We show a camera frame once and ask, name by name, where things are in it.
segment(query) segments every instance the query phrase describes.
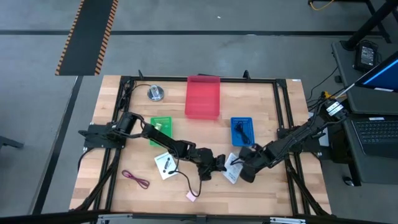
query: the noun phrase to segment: red translucent box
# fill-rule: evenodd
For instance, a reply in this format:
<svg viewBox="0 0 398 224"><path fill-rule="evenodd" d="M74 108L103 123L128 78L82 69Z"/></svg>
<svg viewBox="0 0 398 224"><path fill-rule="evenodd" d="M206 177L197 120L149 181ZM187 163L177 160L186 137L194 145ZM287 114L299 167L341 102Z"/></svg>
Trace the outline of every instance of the red translucent box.
<svg viewBox="0 0 398 224"><path fill-rule="evenodd" d="M220 78L188 77L185 115L190 119L217 119L220 115Z"/></svg>

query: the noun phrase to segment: green box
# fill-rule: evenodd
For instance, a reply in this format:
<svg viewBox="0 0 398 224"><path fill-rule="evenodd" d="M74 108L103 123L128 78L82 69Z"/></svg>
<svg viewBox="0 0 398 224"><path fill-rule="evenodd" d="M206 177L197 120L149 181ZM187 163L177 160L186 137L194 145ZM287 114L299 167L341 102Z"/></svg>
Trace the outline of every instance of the green box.
<svg viewBox="0 0 398 224"><path fill-rule="evenodd" d="M150 124L153 126L156 126L156 124L161 124L162 127L160 129L160 132L162 132L163 134L167 135L170 138L173 137L172 117L170 117L170 116L153 117L153 118L150 118ZM160 146L157 143L155 143L154 141L149 141L149 144L151 146Z"/></svg>

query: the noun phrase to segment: gray floor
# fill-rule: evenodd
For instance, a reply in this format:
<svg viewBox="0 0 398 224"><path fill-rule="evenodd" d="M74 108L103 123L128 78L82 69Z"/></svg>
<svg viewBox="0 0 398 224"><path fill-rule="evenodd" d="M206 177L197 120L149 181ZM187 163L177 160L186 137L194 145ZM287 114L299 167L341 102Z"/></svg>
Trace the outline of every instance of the gray floor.
<svg viewBox="0 0 398 224"><path fill-rule="evenodd" d="M0 0L0 29L69 29L79 0ZM365 4L334 2L315 12L307 1L120 0L114 30L356 30L369 18ZM378 8L383 1L373 1ZM384 22L398 42L397 22ZM305 94L336 67L330 44L347 37L112 36L101 74L300 78ZM0 135L25 143L0 152L0 216L31 210L74 77L53 75L66 36L0 35ZM101 77L85 77L44 212L68 209L83 138ZM314 91L341 88L332 79ZM345 166L323 163L335 215L394 223L398 186L341 182Z"/></svg>

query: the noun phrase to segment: wooden table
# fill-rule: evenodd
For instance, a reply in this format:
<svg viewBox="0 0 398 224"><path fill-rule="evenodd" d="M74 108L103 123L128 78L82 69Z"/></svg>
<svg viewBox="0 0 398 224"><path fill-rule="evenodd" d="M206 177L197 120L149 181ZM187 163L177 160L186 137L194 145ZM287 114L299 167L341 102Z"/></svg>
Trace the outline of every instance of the wooden table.
<svg viewBox="0 0 398 224"><path fill-rule="evenodd" d="M111 121L120 76L105 76L99 91L93 116L95 124ZM274 93L271 84L264 83L221 83L220 117L217 121L185 118L185 82L137 82L160 85L165 97L160 102L147 98L147 86L137 87L132 93L130 111L143 115L149 122L153 116L171 116L174 139L195 142L197 147L207 147L213 154L238 153L240 147L231 145L230 117L249 116L253 118L256 142L265 145L277 139L278 128ZM287 80L294 123L300 125L308 119L307 105L300 80ZM284 121L286 115L280 90ZM135 125L132 133L141 131ZM238 179L231 184L221 173L213 172L210 181L203 182L200 197L195 202L186 198L187 180L175 175L162 180L154 157L166 152L162 147L149 145L147 139L128 139L122 150L112 211L142 213L184 213L208 215L292 215L289 189L283 162L272 169L265 168L250 184ZM104 149L94 149L81 162L70 208L79 206L96 185L100 175ZM323 209L330 212L328 196L319 161L309 153L301 153L305 183ZM150 181L144 190L138 184L121 175L127 169L138 177ZM193 190L198 190L197 168L190 162L180 162L180 171L186 173ZM100 208L104 208L107 186L104 188ZM299 210L302 212L300 191L296 187Z"/></svg>

